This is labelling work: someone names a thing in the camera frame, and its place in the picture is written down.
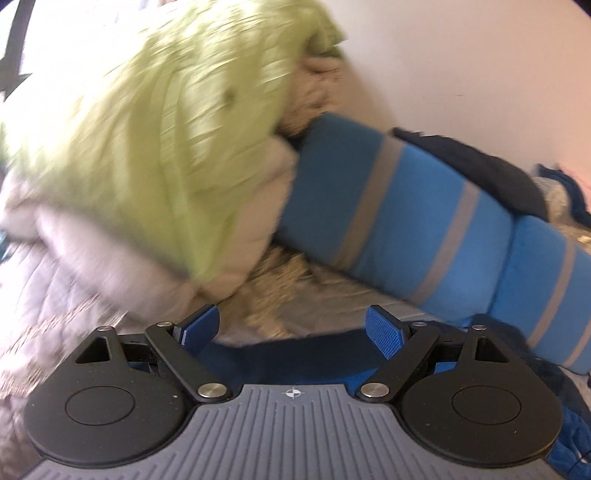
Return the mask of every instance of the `quilted blanket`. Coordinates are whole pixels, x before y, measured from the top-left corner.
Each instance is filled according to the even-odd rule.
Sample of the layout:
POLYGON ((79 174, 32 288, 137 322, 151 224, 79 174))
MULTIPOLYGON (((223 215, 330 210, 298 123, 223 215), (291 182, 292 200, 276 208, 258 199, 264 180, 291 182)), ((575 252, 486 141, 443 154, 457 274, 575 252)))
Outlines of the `quilted blanket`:
POLYGON ((181 0, 145 23, 27 79, 0 151, 51 203, 207 281, 297 62, 341 37, 314 0, 181 0))
POLYGON ((42 244, 22 244, 11 255, 0 265, 0 480, 17 480, 38 462, 22 427, 31 389, 89 331, 102 324, 121 329, 125 318, 42 244), (14 322, 15 314, 20 322, 14 322))

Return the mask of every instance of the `gray stripe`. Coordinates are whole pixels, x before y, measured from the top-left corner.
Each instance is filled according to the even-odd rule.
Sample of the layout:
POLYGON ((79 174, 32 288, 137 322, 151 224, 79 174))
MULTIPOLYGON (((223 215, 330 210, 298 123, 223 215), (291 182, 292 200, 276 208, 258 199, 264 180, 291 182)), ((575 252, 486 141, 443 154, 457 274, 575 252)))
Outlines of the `gray stripe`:
POLYGON ((404 142, 384 135, 380 151, 372 171, 369 173, 355 214, 333 260, 334 267, 348 270, 357 260, 374 226, 375 218, 388 191, 403 148, 404 142))
POLYGON ((418 306, 425 303, 447 275, 449 267, 452 265, 453 259, 456 258, 456 253, 472 222, 479 197, 480 189, 472 182, 465 181, 456 213, 443 239, 441 248, 423 282, 408 299, 411 303, 418 306))
POLYGON ((544 313, 538 320, 538 324, 535 326, 534 331, 527 340, 527 342, 530 344, 530 347, 532 348, 538 345, 539 341, 546 333, 546 330, 548 330, 548 327, 550 327, 550 323, 552 323, 552 320, 554 320, 556 312, 558 311, 560 303, 562 302, 564 294, 566 293, 566 289, 569 286, 570 276, 573 273, 574 259, 576 258, 576 255, 577 248, 575 244, 567 240, 566 247, 564 247, 562 268, 560 269, 558 280, 554 286, 554 291, 552 292, 552 296, 550 297, 548 305, 546 305, 544 313))
POLYGON ((570 357, 568 357, 566 359, 566 362, 564 362, 563 365, 566 368, 572 367, 573 363, 575 363, 578 360, 579 355, 583 352, 583 350, 585 349, 585 347, 589 343, 590 338, 591 338, 591 319, 589 319, 587 321, 587 326, 585 327, 585 330, 583 332, 583 335, 581 336, 581 339, 579 340, 579 343, 577 343, 577 346, 574 347, 573 353, 571 353, 570 357))

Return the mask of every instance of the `blanket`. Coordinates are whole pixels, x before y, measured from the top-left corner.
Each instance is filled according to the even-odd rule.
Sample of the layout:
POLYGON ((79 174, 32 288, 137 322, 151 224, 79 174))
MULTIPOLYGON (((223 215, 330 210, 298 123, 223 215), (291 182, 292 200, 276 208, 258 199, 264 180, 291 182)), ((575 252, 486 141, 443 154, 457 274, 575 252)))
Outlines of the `blanket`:
POLYGON ((209 281, 297 62, 340 38, 313 0, 174 2, 35 72, 2 108, 0 151, 52 205, 209 281))
POLYGON ((22 425, 29 392, 97 326, 137 328, 41 243, 9 255, 0 265, 0 480, 18 480, 39 461, 22 425))
MULTIPOLYGON (((220 272, 207 283, 166 268, 83 215, 45 203, 31 182, 14 171, 0 192, 0 229, 15 242, 47 246, 56 262, 117 308, 147 322, 178 321, 195 301, 221 301, 247 279, 275 231, 291 191, 296 159, 282 139, 267 142, 256 193, 239 212, 220 272)), ((48 270, 46 265, 39 269, 48 270)), ((12 295, 17 299, 23 292, 12 295)), ((61 312, 69 311, 66 298, 56 301, 61 312)), ((26 318, 22 312, 4 313, 16 325, 26 318)))

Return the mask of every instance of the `black circular pad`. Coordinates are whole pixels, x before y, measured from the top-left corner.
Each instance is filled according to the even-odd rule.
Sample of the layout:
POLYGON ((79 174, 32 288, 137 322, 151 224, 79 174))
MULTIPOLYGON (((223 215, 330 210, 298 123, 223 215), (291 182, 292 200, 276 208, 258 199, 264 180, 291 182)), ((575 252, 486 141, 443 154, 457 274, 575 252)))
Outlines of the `black circular pad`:
POLYGON ((134 396, 127 390, 91 387, 72 395, 66 404, 66 412, 82 425, 100 426, 124 419, 134 405, 134 396))
POLYGON ((519 399, 513 393, 487 385, 460 390, 453 396, 452 404, 460 417, 481 425, 507 423, 521 410, 519 399))
POLYGON ((460 363, 419 380, 402 397, 413 437, 437 455, 481 468, 544 456, 562 424, 552 392, 525 365, 460 363))

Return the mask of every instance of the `blue cushion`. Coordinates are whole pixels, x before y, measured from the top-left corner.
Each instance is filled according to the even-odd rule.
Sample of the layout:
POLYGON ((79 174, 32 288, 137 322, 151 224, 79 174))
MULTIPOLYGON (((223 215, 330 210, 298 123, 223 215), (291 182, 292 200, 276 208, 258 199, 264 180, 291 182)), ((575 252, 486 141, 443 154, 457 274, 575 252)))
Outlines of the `blue cushion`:
POLYGON ((339 115, 312 124, 277 239, 332 263, 384 135, 339 115))
POLYGON ((591 369, 591 257, 549 224, 519 218, 490 315, 521 330, 533 352, 591 369))
POLYGON ((462 323, 488 311, 512 223, 493 198, 436 157, 331 114, 313 124, 303 145, 277 239, 444 320, 462 323), (376 168, 384 167, 388 155, 396 159, 367 236, 350 261, 341 261, 347 258, 344 242, 364 222, 359 209, 372 194, 368 184, 376 181, 376 168), (458 217, 465 225, 450 241, 458 217))

